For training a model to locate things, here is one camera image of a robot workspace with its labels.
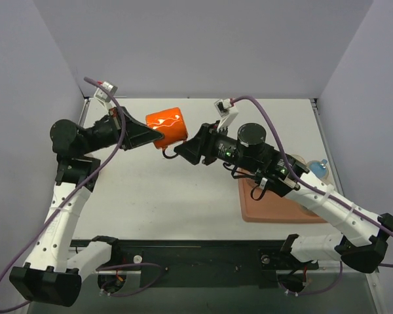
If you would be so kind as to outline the orange mug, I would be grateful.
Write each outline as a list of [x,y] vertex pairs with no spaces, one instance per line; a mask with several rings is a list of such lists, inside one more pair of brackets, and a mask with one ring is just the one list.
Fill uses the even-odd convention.
[[173,107],[148,114],[145,117],[145,121],[152,130],[163,134],[162,139],[154,142],[155,148],[161,149],[162,155],[168,160],[176,158],[178,156],[177,153],[169,156],[166,154],[166,149],[177,142],[182,141],[184,143],[188,138],[187,128],[180,108]]

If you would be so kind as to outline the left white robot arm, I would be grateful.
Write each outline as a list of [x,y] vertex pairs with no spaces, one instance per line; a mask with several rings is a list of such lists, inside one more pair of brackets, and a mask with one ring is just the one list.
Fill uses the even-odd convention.
[[99,267],[112,270],[124,262],[119,240],[98,235],[73,257],[69,248],[81,211],[91,196],[101,160],[90,153],[115,146],[130,150],[152,143],[161,132],[115,108],[90,128],[66,119],[50,129],[58,170],[45,229],[22,267],[13,267],[9,279],[28,301],[69,307],[77,300],[83,281]]

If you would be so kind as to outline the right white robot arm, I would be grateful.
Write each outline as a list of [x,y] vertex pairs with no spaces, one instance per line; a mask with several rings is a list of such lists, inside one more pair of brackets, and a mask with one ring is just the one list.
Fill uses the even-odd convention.
[[237,138],[218,131],[216,124],[204,123],[197,134],[176,146],[174,152],[193,165],[210,165],[221,160],[245,171],[261,194],[273,192],[292,200],[337,229],[336,234],[301,236],[292,234],[280,252],[281,263],[293,268],[299,263],[326,260],[339,261],[348,267],[372,273],[386,254],[393,216],[370,213],[347,200],[330,184],[322,182],[304,164],[281,154],[266,144],[266,130],[256,123],[239,127]]

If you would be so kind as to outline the blue mug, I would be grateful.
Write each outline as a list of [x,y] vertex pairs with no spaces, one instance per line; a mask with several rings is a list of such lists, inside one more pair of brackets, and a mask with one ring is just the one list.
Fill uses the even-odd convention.
[[307,164],[307,167],[319,178],[326,179],[329,175],[329,170],[327,167],[328,161],[323,160],[312,160]]

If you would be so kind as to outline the salmon pink tray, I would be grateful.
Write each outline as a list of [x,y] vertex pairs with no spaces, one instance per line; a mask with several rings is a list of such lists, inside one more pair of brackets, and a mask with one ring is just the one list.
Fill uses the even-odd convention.
[[298,203],[280,198],[266,191],[259,201],[251,197],[255,183],[251,179],[238,180],[238,192],[242,219],[246,222],[274,224],[321,224],[325,220],[306,210]]

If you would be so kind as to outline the aluminium frame rail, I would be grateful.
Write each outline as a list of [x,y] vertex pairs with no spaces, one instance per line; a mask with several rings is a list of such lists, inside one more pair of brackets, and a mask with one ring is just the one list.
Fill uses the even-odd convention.
[[317,98],[310,99],[310,104],[312,106],[314,117],[316,119],[316,123],[318,125],[320,136],[321,136],[322,142],[324,144],[324,150],[326,152],[326,160],[327,160],[328,169],[329,169],[329,181],[331,181],[335,185],[335,187],[337,188],[337,191],[344,196],[344,191],[343,191],[343,187],[342,187],[342,184],[341,184],[341,181],[339,178],[339,174],[338,174],[337,168],[335,166],[333,156],[330,151],[328,140],[325,135],[324,124],[322,122],[322,119],[320,118],[318,99]]

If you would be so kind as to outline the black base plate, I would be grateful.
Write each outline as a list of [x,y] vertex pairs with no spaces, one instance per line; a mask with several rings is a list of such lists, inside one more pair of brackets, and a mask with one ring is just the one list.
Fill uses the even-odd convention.
[[119,240],[115,257],[106,266],[131,265],[135,256],[144,265],[140,286],[156,288],[274,288],[280,281],[301,282],[303,270],[317,263],[302,263],[281,253],[282,240]]

